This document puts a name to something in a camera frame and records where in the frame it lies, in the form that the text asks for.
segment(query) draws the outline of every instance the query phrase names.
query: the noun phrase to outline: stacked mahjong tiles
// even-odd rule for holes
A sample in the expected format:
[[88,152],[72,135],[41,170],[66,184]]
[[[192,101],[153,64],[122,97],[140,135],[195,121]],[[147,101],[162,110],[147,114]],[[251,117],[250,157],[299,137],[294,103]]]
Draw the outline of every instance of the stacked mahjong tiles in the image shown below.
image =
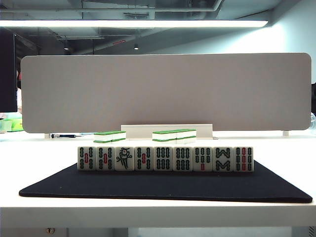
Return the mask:
[[126,139],[125,131],[105,131],[105,132],[95,132],[94,141],[97,143],[113,143],[119,142]]
[[176,129],[153,132],[152,139],[155,142],[169,144],[187,144],[197,140],[196,129]]
[[78,147],[78,170],[253,172],[253,164],[252,147],[131,146],[128,141]]

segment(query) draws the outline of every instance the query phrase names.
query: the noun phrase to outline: white desk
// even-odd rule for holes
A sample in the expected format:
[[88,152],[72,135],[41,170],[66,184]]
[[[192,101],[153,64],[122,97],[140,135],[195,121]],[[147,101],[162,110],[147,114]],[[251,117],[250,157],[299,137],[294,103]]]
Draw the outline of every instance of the white desk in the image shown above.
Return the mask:
[[[316,198],[316,136],[305,132],[215,132],[211,141],[254,147],[255,160]],[[88,137],[0,134],[1,228],[315,226],[309,204],[20,197],[19,190],[77,162]]]

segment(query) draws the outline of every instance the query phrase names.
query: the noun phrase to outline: gray desk divider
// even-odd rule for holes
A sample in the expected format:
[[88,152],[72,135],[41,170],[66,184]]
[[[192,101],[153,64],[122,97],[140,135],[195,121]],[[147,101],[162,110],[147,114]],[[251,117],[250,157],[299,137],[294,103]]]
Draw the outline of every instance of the gray desk divider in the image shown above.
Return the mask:
[[305,53],[28,56],[27,132],[121,124],[212,123],[214,130],[301,130],[310,124]]

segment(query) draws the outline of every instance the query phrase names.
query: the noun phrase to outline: fluorescent light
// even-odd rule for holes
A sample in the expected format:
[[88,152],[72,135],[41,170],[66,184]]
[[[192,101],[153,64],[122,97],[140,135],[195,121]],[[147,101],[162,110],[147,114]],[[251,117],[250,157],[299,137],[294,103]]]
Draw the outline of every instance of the fluorescent light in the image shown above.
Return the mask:
[[0,27],[211,28],[263,27],[267,21],[156,21],[156,20],[0,20]]

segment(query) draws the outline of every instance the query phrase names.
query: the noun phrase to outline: black mat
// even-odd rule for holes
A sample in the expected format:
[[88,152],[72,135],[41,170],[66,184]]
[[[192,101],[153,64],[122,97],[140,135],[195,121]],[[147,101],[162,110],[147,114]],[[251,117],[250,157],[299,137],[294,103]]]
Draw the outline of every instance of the black mat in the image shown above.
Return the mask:
[[309,203],[312,197],[258,162],[254,173],[77,171],[74,164],[22,189],[24,197]]

